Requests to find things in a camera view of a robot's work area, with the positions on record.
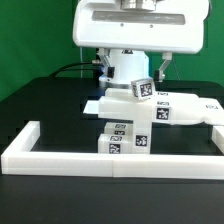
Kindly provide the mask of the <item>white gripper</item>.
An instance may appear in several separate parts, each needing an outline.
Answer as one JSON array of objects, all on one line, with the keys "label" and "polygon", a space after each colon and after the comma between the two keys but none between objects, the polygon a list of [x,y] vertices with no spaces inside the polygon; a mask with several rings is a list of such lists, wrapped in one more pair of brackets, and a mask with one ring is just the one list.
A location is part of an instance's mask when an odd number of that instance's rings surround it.
[{"label": "white gripper", "polygon": [[100,48],[98,56],[108,78],[115,67],[109,49],[164,52],[154,72],[162,82],[173,53],[195,54],[203,47],[209,0],[158,0],[152,11],[123,9],[121,0],[81,0],[76,8],[73,40],[82,47]]}]

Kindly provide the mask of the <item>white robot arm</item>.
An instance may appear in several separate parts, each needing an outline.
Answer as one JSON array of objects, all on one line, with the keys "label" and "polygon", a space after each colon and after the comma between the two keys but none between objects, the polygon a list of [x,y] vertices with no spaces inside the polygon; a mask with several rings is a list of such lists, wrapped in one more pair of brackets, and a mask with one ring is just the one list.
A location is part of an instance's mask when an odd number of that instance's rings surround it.
[{"label": "white robot arm", "polygon": [[127,85],[149,76],[148,52],[162,53],[165,63],[174,53],[199,52],[210,9],[210,0],[81,0],[73,40],[98,50],[102,83]]}]

